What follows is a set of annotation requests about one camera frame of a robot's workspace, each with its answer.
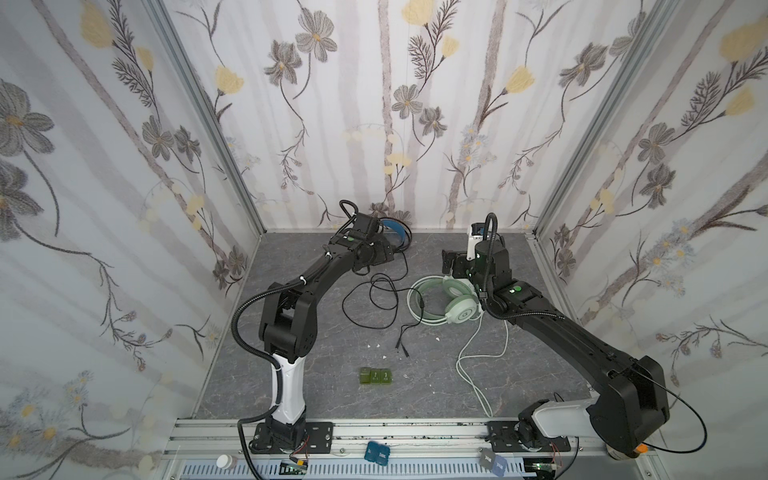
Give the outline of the black blue headphones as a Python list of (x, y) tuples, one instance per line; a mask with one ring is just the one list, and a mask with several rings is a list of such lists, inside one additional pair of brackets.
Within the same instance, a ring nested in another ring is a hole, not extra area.
[(379, 225), (380, 233), (390, 243), (394, 252), (402, 253), (410, 248), (413, 233), (404, 221), (394, 217), (381, 217)]

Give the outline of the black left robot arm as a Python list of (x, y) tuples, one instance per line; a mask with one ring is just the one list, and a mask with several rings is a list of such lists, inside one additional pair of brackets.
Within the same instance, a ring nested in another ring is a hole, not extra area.
[[(347, 273), (368, 272), (373, 266), (392, 261), (410, 246), (412, 234), (406, 224), (362, 213), (349, 200), (340, 201), (339, 206), (347, 220), (323, 246), (319, 258), (288, 282), (275, 282), (266, 291), (244, 300), (230, 320), (236, 344), (271, 367), (269, 410), (239, 421), (241, 426), (264, 423), (253, 440), (243, 442), (249, 453), (267, 446), (296, 451), (307, 442), (305, 359), (317, 340), (321, 299)], [(258, 336), (263, 346), (257, 348), (242, 337), (239, 323), (246, 310), (260, 301), (264, 305)]]

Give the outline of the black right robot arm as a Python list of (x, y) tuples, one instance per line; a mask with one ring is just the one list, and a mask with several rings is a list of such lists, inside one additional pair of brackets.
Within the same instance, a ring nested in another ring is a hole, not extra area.
[(567, 361), (592, 387), (590, 400), (543, 399), (519, 413), (518, 442), (540, 449), (554, 439), (601, 440), (618, 456), (653, 450), (649, 437), (670, 419), (664, 370), (649, 356), (635, 358), (559, 311), (538, 289), (514, 277), (495, 214), (472, 225), (479, 241), (442, 253), (442, 271), (472, 286), (482, 310), (533, 335)]

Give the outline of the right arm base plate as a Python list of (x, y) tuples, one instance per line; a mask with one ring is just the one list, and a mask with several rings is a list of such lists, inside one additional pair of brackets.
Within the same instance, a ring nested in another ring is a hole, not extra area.
[(494, 453), (567, 453), (572, 451), (566, 437), (545, 438), (520, 431), (518, 421), (489, 421), (485, 440)]

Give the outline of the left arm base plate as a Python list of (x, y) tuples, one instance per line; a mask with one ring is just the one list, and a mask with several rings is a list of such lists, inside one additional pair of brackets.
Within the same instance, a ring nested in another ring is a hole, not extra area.
[(253, 454), (329, 454), (333, 432), (332, 422), (260, 423), (248, 448)]

